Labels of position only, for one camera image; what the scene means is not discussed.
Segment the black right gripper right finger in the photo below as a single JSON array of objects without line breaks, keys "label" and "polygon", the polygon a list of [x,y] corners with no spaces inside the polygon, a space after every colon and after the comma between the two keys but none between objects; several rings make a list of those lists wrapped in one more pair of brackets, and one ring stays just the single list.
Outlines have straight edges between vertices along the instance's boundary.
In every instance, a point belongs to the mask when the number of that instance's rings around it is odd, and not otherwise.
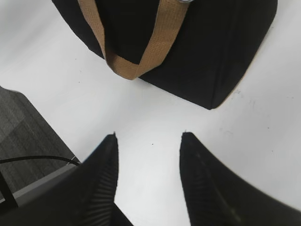
[{"label": "black right gripper right finger", "polygon": [[192,226],[299,226],[301,212],[266,195],[219,161],[191,132],[179,168]]}]

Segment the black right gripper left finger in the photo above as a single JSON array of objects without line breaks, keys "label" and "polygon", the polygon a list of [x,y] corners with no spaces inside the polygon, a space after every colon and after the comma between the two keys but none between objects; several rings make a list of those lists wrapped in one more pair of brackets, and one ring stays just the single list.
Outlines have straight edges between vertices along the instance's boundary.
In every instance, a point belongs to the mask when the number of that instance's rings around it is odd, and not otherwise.
[{"label": "black right gripper left finger", "polygon": [[2,226],[130,226],[114,202],[119,176],[115,134],[50,190],[1,216]]}]

